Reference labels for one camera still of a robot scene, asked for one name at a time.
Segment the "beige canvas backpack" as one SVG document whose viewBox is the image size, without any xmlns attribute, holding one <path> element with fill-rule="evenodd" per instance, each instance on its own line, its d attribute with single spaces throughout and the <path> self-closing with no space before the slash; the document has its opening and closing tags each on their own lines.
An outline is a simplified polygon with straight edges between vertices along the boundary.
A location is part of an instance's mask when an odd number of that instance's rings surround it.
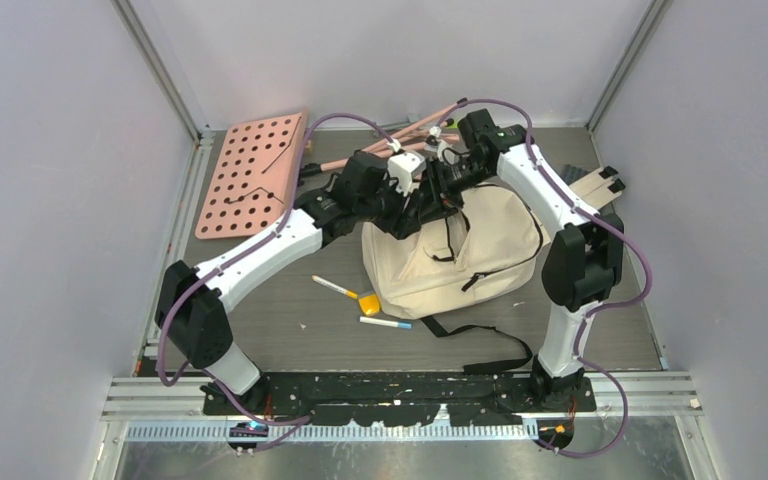
<svg viewBox="0 0 768 480">
<path fill-rule="evenodd" d="M 483 183 L 455 215 L 403 240 L 363 226 L 363 264 L 382 311 L 419 320 L 508 294 L 528 282 L 552 236 L 510 189 Z"/>
</svg>

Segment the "white marker yellow cap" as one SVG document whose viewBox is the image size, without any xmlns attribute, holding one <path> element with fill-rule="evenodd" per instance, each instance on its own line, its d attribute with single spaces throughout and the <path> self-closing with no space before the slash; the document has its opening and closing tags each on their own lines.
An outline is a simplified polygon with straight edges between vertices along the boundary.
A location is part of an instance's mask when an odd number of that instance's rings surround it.
<svg viewBox="0 0 768 480">
<path fill-rule="evenodd" d="M 359 296 L 358 296 L 358 294 L 356 292 L 354 292 L 352 290 L 349 290 L 349 289 L 347 289 L 345 287 L 342 287 L 342 286 L 340 286 L 340 285 L 338 285 L 338 284 L 336 284 L 336 283 L 334 283 L 332 281 L 329 281 L 329 280 L 327 280 L 327 279 L 325 279 L 325 278 L 323 278 L 321 276 L 313 275 L 312 276 L 312 280 L 315 283 L 317 283 L 317 284 L 319 284 L 319 285 L 321 285 L 323 287 L 326 287 L 326 288 L 328 288 L 330 290 L 333 290 L 333 291 L 335 291 L 335 292 L 337 292 L 337 293 L 339 293 L 341 295 L 347 296 L 348 298 L 351 298 L 351 299 L 354 299 L 354 300 L 357 300 L 359 298 Z"/>
</svg>

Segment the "yellow pencil sharpener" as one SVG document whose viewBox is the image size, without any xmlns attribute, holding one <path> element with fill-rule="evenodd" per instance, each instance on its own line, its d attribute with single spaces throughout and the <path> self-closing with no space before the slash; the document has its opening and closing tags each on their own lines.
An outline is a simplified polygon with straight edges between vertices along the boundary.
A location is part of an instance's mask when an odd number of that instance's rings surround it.
<svg viewBox="0 0 768 480">
<path fill-rule="evenodd" d="M 357 302 L 364 316 L 374 316 L 381 311 L 381 303 L 375 293 L 359 294 Z"/>
</svg>

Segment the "white marker blue cap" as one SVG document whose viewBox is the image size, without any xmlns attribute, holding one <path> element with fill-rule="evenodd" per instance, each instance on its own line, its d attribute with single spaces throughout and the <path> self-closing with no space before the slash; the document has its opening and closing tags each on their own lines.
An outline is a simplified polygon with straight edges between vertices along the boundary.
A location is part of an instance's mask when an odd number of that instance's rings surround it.
<svg viewBox="0 0 768 480">
<path fill-rule="evenodd" d="M 375 325 L 375 326 L 388 327 L 388 328 L 396 328 L 396 329 L 404 329 L 404 330 L 411 330 L 413 328 L 413 325 L 409 322 L 381 319 L 381 318 L 374 318 L 374 317 L 367 317 L 367 316 L 360 316 L 358 321 L 366 325 Z"/>
</svg>

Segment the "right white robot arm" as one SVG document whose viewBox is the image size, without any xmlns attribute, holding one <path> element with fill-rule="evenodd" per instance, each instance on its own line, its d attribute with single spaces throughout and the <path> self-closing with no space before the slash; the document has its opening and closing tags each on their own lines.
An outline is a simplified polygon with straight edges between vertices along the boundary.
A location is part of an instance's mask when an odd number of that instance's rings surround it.
<svg viewBox="0 0 768 480">
<path fill-rule="evenodd" d="M 541 272 L 552 306 L 543 345 L 532 362 L 530 395 L 556 410 L 581 389 L 590 320 L 609 307 L 622 277 L 624 225 L 602 215 L 563 183 L 539 153 L 532 125 L 497 125 L 486 109 L 457 124 L 466 153 L 452 166 L 434 166 L 427 180 L 436 202 L 453 208 L 462 192 L 498 177 L 534 211 L 552 240 Z"/>
</svg>

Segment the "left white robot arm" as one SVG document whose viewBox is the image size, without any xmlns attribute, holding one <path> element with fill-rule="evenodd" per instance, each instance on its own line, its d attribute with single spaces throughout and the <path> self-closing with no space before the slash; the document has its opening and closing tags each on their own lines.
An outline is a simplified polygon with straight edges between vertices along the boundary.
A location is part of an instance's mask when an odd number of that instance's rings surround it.
<svg viewBox="0 0 768 480">
<path fill-rule="evenodd" d="M 416 152 L 381 160 L 357 151 L 326 186 L 303 193 L 265 230 L 198 266 L 173 263 L 164 273 L 155 314 L 159 345 L 172 343 L 240 412 L 258 412 L 267 389 L 258 367 L 235 343 L 230 312 L 263 282 L 351 233 L 357 223 L 399 213 L 424 168 Z"/>
</svg>

